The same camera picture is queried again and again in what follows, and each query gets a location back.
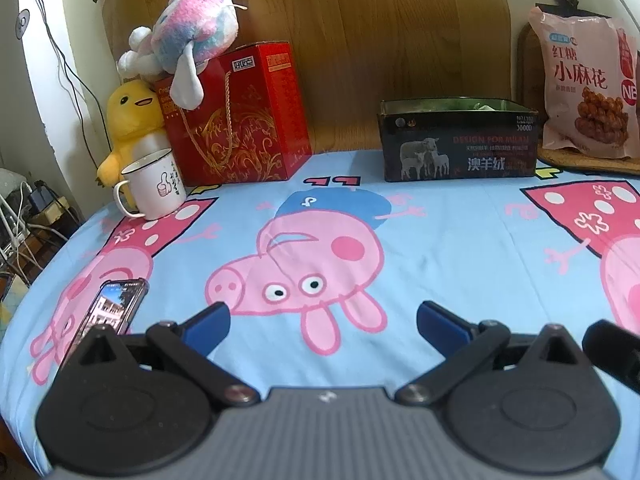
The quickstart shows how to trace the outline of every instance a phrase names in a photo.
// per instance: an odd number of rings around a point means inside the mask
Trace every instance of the black tin box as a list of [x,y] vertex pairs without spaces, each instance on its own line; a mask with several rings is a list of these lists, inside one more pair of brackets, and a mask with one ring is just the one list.
[[533,176],[538,112],[504,99],[382,101],[385,180]]

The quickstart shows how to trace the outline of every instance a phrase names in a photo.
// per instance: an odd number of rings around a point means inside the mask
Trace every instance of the yellow plush toy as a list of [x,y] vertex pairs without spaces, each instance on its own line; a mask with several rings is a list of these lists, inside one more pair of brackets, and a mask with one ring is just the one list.
[[[120,86],[107,103],[107,126],[113,151],[98,168],[98,179],[105,186],[123,180],[123,168],[149,153],[168,148],[164,117],[158,96],[149,86],[135,79]],[[135,202],[124,187],[130,206]]]

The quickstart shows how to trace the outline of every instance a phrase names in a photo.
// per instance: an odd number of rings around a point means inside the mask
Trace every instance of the sheep picture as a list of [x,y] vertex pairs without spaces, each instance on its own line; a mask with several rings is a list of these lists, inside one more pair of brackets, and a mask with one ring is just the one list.
[[449,174],[449,157],[444,154],[432,154],[433,157],[433,177],[437,178],[438,170],[440,171],[440,177]]
[[[424,140],[410,140],[404,142],[400,146],[400,162],[402,163],[402,180],[412,180],[411,168],[415,169],[416,179],[422,178],[422,168],[424,168],[424,177],[429,178],[432,175],[436,176],[436,165],[434,163],[434,156],[438,156],[438,147],[436,145],[438,139],[432,139],[428,137]],[[449,174],[449,157],[446,157],[446,173]],[[440,163],[440,174],[444,174],[445,161]]]

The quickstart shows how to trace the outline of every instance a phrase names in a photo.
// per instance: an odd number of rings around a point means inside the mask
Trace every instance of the phone case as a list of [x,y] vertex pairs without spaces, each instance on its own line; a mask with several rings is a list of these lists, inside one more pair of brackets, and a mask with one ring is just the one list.
[[119,323],[119,326],[117,327],[117,330],[116,330],[116,333],[119,334],[119,335],[124,334],[124,333],[127,332],[127,329],[129,328],[131,320],[136,315],[136,312],[137,312],[138,308],[140,307],[140,303],[142,303],[142,300],[144,299],[144,297],[146,296],[146,294],[148,293],[148,290],[149,290],[149,284],[148,284],[147,280],[145,280],[144,278],[138,278],[136,280],[107,280],[106,282],[104,282],[100,286],[100,290],[98,290],[98,293],[95,295],[94,300],[91,302],[91,306],[87,310],[87,313],[85,314],[84,318],[82,319],[82,322],[78,326],[78,330],[76,330],[76,335],[74,336],[74,339],[71,342],[71,345],[69,345],[69,348],[67,349],[67,351],[65,353],[65,357],[62,360],[62,365],[64,365],[66,363],[66,360],[69,358],[69,356],[72,354],[74,349],[78,346],[78,344],[80,343],[80,341],[84,337],[84,335],[83,335],[84,329],[85,329],[87,323],[89,322],[89,320],[91,319],[92,313],[94,312],[94,310],[97,307],[97,302],[100,299],[100,297],[102,296],[102,292],[103,292],[104,288],[106,286],[108,286],[108,285],[112,285],[113,283],[123,283],[123,284],[124,283],[135,283],[136,287],[137,287],[133,297],[131,298],[131,300],[129,301],[129,303],[125,307],[125,312],[124,312],[124,314],[123,314],[123,316],[121,318],[121,321]]

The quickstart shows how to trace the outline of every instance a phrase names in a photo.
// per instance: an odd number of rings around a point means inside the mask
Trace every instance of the bed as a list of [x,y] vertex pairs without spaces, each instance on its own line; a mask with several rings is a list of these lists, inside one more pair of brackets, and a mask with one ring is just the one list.
[[[49,471],[34,414],[107,279],[148,279],[133,332],[225,301],[230,333],[209,358],[263,396],[274,385],[394,391],[441,361],[415,326],[427,299],[514,332],[553,321],[580,340],[601,318],[639,331],[640,180],[539,166],[531,178],[390,184],[379,151],[327,153],[288,182],[197,188],[156,222],[108,206],[9,325],[2,418],[37,471]],[[640,402],[604,380],[623,421],[607,470],[640,478]]]

